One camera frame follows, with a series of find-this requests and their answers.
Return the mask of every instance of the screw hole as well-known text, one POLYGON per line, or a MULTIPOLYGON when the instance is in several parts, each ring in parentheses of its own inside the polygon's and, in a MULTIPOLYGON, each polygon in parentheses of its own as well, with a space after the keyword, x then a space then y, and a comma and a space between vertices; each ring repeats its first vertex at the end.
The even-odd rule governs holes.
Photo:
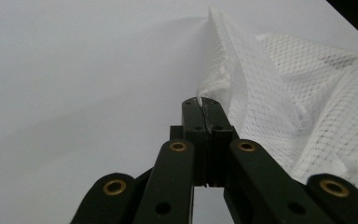
POLYGON ((183 151, 186 150, 187 146, 185 143, 181 143, 181 142, 174 142, 172 144, 170 144, 170 149, 173 151, 183 151))
POLYGON ((255 151, 255 146, 248 142, 238 143, 238 148, 243 151, 255 151))
POLYGON ((323 179, 319 185, 327 193, 340 198, 348 197, 350 195, 350 191, 344 185, 332 179, 323 179))
POLYGON ((103 186, 103 192, 109 196, 118 195, 122 193, 126 187, 127 184, 124 182, 124 180, 114 179, 106 182, 106 184, 103 186))
POLYGON ((159 203, 156 206, 156 212, 160 215, 167 215, 171 212, 171 206, 168 203, 159 203))
POLYGON ((305 208, 299 203, 289 203, 287 204, 287 207, 290 209, 290 211, 298 215, 305 215, 307 213, 305 208))

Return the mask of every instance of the white mesh fabric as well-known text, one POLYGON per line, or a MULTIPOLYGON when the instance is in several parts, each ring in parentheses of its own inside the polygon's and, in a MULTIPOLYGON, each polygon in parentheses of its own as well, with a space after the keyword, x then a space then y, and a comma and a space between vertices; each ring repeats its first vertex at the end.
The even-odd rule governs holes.
POLYGON ((209 26, 199 96, 219 101, 241 138, 293 178, 329 173, 358 187, 358 53, 290 35, 257 41, 215 9, 209 26))

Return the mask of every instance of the white surface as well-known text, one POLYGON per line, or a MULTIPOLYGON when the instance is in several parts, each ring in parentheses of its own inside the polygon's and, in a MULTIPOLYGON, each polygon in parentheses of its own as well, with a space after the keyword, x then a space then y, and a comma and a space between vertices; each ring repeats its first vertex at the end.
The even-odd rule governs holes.
MULTIPOLYGON (((68 223, 99 177, 153 166, 205 71, 210 5, 249 35, 358 50, 323 0, 0 1, 0 224, 68 223)), ((210 192, 194 223, 232 223, 210 192)))

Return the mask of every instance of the black bracket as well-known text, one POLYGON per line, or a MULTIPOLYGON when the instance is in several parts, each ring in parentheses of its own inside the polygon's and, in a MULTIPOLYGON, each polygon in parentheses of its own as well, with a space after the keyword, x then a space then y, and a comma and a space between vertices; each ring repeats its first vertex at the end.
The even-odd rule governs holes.
POLYGON ((236 224, 358 223, 353 184, 328 174, 296 182, 257 142, 238 137, 215 100, 188 99, 182 114, 152 169, 102 177, 71 223, 191 223, 194 186, 225 188, 236 224))

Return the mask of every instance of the metal linkage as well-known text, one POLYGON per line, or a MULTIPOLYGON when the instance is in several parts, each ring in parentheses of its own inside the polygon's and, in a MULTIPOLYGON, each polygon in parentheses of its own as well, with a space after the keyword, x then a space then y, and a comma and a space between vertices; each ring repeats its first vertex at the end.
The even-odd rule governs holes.
POLYGON ((236 224, 358 223, 358 189, 334 175, 292 179, 257 142, 239 139, 214 100, 182 103, 182 125, 172 126, 154 168, 134 179, 99 179, 72 224, 187 224, 193 187, 225 188, 236 224))

